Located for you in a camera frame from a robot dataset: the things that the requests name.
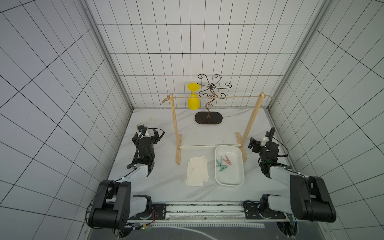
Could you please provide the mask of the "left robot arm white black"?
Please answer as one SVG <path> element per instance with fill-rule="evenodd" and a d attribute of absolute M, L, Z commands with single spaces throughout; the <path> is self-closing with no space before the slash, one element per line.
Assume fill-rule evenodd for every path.
<path fill-rule="evenodd" d="M 138 125 L 138 132 L 132 138 L 136 151 L 129 172 L 117 180 L 100 182 L 96 195 L 91 200 L 85 215 L 86 224 L 93 229 L 124 229 L 129 218 L 150 218 L 153 216 L 152 199 L 148 195 L 134 195 L 132 190 L 147 178 L 155 165 L 156 145 L 165 131 Z"/>

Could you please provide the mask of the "white plastic tray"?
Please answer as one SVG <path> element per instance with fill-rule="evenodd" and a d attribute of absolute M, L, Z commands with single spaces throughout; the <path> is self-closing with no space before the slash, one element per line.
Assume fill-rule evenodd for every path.
<path fill-rule="evenodd" d="M 228 166 L 222 159 L 222 164 L 228 166 L 227 169 L 219 171 L 216 159 L 220 160 L 226 154 L 232 165 Z M 220 145 L 215 149 L 215 179 L 218 184 L 227 187 L 240 187 L 245 182 L 243 165 L 243 155 L 236 146 Z"/>

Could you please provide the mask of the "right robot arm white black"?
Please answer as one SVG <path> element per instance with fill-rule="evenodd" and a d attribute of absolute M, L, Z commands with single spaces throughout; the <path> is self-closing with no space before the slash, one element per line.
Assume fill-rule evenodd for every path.
<path fill-rule="evenodd" d="M 259 155 L 261 172 L 288 187 L 290 195 L 263 195 L 257 203 L 261 217 L 268 219 L 275 213 L 283 213 L 303 221 L 335 222 L 337 213 L 325 181 L 295 172 L 292 167 L 279 163 L 278 158 L 286 155 L 279 154 L 280 145 L 273 142 L 274 133 L 275 128 L 272 127 L 261 141 L 250 138 L 248 148 Z"/>

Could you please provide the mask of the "pink clothespin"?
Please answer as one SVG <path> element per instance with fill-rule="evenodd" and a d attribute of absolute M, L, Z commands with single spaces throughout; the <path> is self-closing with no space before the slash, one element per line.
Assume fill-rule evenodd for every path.
<path fill-rule="evenodd" d="M 229 160 L 228 156 L 226 154 L 224 154 L 224 156 L 222 157 L 223 161 L 228 165 L 228 166 L 231 166 L 232 163 L 231 161 Z"/>

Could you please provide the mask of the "white postcard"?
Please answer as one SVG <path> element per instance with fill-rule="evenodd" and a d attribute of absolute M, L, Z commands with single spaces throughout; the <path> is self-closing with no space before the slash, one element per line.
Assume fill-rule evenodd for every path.
<path fill-rule="evenodd" d="M 203 182 L 209 180 L 208 162 L 206 157 L 190 158 L 190 176 Z"/>
<path fill-rule="evenodd" d="M 196 168 L 200 178 L 203 182 L 207 182 L 209 180 L 209 174 L 208 174 L 208 164 L 207 162 L 204 162 L 204 164 L 200 167 Z"/>
<path fill-rule="evenodd" d="M 188 167 L 187 167 L 186 185 L 192 186 L 192 187 L 202 187 L 204 185 L 203 179 L 199 175 L 195 175 L 193 173 L 193 168 L 191 166 L 191 163 L 188 163 Z"/>

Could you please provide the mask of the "teal clothespin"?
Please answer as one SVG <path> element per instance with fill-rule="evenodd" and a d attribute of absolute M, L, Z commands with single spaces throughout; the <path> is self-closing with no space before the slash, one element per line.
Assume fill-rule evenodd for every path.
<path fill-rule="evenodd" d="M 219 168 L 223 167 L 222 158 L 220 160 L 216 159 L 216 163 L 217 163 L 217 167 L 219 167 Z"/>
<path fill-rule="evenodd" d="M 227 169 L 227 168 L 228 168 L 228 166 L 219 165 L 219 166 L 218 166 L 218 168 L 219 168 L 219 171 L 221 172 L 221 171 L 223 171 L 223 170 Z"/>

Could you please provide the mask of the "aluminium mounting rail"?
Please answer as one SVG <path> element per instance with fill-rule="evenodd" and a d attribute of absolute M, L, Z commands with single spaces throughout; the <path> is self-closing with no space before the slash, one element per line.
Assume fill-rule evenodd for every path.
<path fill-rule="evenodd" d="M 259 202 L 239 203 L 152 203 L 147 195 L 132 198 L 94 199 L 85 214 L 90 228 L 134 229 L 134 220 L 144 221 L 225 221 L 225 220 L 297 220 L 333 223 L 336 212 L 324 198 L 263 195 Z"/>

